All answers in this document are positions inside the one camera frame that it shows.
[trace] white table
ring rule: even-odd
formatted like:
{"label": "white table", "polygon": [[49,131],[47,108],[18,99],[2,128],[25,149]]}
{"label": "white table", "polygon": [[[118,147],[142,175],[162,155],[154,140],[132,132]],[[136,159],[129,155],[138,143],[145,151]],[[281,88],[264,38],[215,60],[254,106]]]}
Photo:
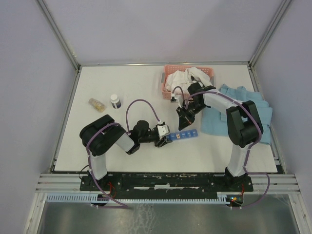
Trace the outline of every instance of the white table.
{"label": "white table", "polygon": [[[214,85],[223,83],[237,88],[245,86],[253,91],[246,65],[214,65]],[[55,171],[80,171],[87,165],[87,154],[79,133],[94,120],[109,114],[126,129],[125,112],[135,99],[148,100],[159,118],[169,125],[171,132],[178,131],[177,105],[162,99],[160,81],[163,66],[107,66],[83,67],[74,101],[57,157]],[[122,102],[119,109],[112,108],[111,94],[117,94]],[[90,98],[104,103],[107,109],[98,113],[88,104]],[[137,102],[129,111],[130,129],[140,119],[157,124],[152,110],[144,102]],[[153,143],[141,144],[140,150],[127,155],[114,145],[107,152],[107,169],[115,172],[224,172],[230,161],[232,142],[225,136],[212,136],[200,132],[201,114],[187,129],[197,129],[199,136],[174,141],[162,148]],[[277,172],[269,145],[253,147],[248,170],[251,172]]]}

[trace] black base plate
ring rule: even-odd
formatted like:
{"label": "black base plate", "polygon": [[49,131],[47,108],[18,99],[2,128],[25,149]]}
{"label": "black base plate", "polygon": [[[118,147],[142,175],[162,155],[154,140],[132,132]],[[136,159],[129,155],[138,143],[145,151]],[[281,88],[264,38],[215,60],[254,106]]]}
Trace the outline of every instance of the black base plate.
{"label": "black base plate", "polygon": [[[245,192],[254,190],[249,176],[229,185],[224,174],[211,173],[111,172],[98,184],[104,191],[109,191],[109,182],[116,189],[116,199],[216,199],[217,192],[241,192],[242,186]],[[159,186],[177,189],[159,189]],[[89,175],[82,177],[80,190],[98,191]]]}

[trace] gray floor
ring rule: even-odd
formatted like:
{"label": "gray floor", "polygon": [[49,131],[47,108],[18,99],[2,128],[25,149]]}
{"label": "gray floor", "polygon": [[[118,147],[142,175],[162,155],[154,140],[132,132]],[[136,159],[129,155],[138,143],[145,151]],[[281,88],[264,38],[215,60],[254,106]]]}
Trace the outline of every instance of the gray floor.
{"label": "gray floor", "polygon": [[[245,201],[257,199],[245,196]],[[39,234],[298,234],[288,196],[268,196],[245,210],[225,205],[132,204],[96,209],[46,203]]]}

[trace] folded blue cloth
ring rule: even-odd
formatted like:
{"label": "folded blue cloth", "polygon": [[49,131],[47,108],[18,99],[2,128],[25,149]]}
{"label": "folded blue cloth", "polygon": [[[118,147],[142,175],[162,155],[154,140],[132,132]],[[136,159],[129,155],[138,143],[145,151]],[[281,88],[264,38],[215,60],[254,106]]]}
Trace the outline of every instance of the folded blue cloth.
{"label": "folded blue cloth", "polygon": [[[263,100],[261,93],[247,91],[243,86],[232,89],[226,84],[221,87],[220,92],[240,101],[251,100],[255,103],[263,126],[260,142],[270,144],[271,132],[269,126],[273,109],[269,107],[268,102]],[[220,113],[215,108],[205,108],[201,120],[201,132],[217,136],[228,136],[226,115]]]}

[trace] basket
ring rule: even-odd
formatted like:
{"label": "basket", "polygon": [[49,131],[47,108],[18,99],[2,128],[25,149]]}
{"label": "basket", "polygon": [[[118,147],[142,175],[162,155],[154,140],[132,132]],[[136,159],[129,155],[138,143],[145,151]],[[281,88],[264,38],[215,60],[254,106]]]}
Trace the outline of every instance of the basket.
{"label": "basket", "polygon": [[[176,71],[185,72],[187,68],[191,68],[191,67],[193,66],[183,66],[183,65],[165,65],[164,66],[164,79],[162,80],[162,83],[161,83],[161,91],[162,91],[163,99],[169,99],[169,100],[171,99],[171,91],[165,90],[165,84],[166,84],[168,75]],[[209,75],[210,82],[213,84],[214,70],[212,68],[210,67],[196,67],[196,68],[198,68],[199,70]],[[184,96],[185,96],[184,98],[188,98],[190,95],[185,94]]]}

